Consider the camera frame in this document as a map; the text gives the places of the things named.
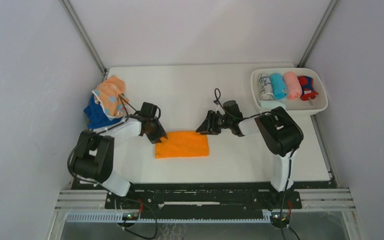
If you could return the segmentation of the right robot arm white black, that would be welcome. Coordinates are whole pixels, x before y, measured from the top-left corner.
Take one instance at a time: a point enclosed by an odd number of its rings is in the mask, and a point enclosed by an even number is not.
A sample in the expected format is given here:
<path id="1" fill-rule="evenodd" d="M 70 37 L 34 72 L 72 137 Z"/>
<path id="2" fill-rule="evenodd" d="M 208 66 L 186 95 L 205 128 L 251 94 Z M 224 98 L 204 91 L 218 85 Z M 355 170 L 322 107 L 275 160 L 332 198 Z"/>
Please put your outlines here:
<path id="1" fill-rule="evenodd" d="M 195 132 L 219 135 L 223 129 L 229 129 L 238 137 L 260 133 L 274 155 L 270 184 L 275 191 L 269 194 L 269 203 L 275 208 L 282 208 L 289 201 L 286 191 L 294 184 L 291 180 L 293 163 L 304 139 L 303 131 L 282 106 L 249 117 L 243 116 L 236 103 L 222 109 L 224 114 L 209 110 Z"/>

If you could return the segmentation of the orange towel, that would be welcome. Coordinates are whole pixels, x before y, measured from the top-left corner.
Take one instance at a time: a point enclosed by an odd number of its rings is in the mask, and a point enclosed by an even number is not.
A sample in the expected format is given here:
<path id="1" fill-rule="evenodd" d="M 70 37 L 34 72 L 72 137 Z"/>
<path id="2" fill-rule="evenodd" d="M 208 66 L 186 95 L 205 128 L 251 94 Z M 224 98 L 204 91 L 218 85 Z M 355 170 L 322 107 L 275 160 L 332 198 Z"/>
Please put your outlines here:
<path id="1" fill-rule="evenodd" d="M 172 131 L 155 145 L 156 159 L 208 157 L 208 137 L 194 131 Z"/>

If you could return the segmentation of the light mint green towel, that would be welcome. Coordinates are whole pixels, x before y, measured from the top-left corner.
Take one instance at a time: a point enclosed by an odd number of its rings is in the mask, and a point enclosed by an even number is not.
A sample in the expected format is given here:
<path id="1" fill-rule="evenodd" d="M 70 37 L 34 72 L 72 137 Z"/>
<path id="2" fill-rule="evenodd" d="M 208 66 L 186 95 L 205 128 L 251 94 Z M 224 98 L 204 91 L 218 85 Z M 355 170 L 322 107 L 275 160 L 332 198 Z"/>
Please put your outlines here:
<path id="1" fill-rule="evenodd" d="M 258 105 L 265 110 L 272 110 L 277 107 L 282 107 L 283 109 L 286 109 L 286 105 L 283 102 L 277 101 L 277 100 L 258 100 Z"/>

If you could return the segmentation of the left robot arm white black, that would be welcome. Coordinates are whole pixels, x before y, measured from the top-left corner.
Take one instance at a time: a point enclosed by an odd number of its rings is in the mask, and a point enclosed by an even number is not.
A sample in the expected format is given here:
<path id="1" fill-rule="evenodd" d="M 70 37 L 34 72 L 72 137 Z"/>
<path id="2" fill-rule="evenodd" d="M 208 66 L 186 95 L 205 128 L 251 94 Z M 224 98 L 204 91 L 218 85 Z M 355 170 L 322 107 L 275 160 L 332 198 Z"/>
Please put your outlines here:
<path id="1" fill-rule="evenodd" d="M 129 209 L 135 205 L 137 196 L 129 190 L 131 182 L 115 170 L 114 150 L 116 143 L 122 144 L 144 135 L 151 144 L 162 143 L 168 139 L 159 119 L 141 116 L 127 117 L 100 132 L 84 130 L 69 154 L 67 169 L 73 178 L 100 185 L 117 195 L 118 204 Z"/>

